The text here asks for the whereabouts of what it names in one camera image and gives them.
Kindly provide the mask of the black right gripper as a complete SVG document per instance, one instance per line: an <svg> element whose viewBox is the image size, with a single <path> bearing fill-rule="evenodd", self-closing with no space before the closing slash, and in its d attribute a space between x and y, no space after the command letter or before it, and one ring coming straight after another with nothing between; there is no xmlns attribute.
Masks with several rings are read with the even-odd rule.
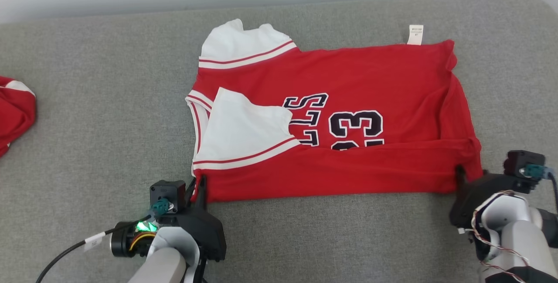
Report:
<svg viewBox="0 0 558 283"><path fill-rule="evenodd" d="M476 181L469 182L462 165L455 167L456 199L449 212L449 222L457 228L469 228L473 211L497 192L512 190L523 194L531 191L527 178L506 174L487 173Z"/></svg>

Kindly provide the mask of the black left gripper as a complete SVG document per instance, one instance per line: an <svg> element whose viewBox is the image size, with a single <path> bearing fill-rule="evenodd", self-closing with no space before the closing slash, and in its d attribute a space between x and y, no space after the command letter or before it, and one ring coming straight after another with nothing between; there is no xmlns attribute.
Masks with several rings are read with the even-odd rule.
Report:
<svg viewBox="0 0 558 283"><path fill-rule="evenodd" d="M165 227L180 227L188 232L197 243L202 259L223 261L227 244L223 225L219 219L207 212L207 178L202 175L197 186L197 208L190 206L196 190L197 180L193 178L185 190L185 209L177 213L167 213L159 218Z"/></svg>

